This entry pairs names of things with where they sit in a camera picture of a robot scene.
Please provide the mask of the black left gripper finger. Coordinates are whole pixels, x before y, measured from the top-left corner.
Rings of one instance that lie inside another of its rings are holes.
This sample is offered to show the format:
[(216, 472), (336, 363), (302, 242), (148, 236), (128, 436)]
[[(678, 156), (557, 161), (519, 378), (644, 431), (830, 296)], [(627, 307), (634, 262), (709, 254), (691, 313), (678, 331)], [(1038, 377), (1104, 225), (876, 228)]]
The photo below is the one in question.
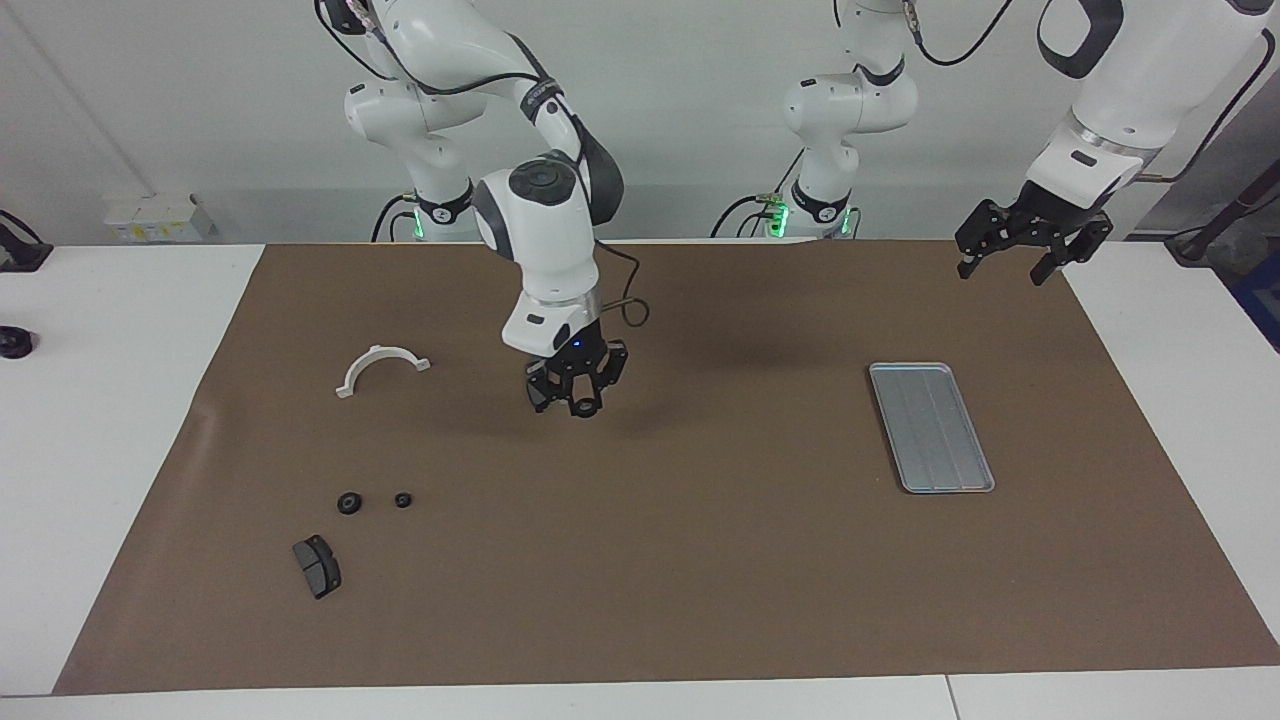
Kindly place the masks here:
[(998, 251), (1002, 242), (1004, 209), (993, 200), (979, 201), (968, 218), (955, 232), (961, 260), (957, 273), (961, 279), (969, 279), (982, 260)]
[(1030, 269), (1030, 282), (1039, 287), (1050, 277), (1073, 263), (1087, 263), (1091, 259), (1091, 240), (1085, 232), (1071, 237), (1053, 234), (1050, 238), (1044, 256)]

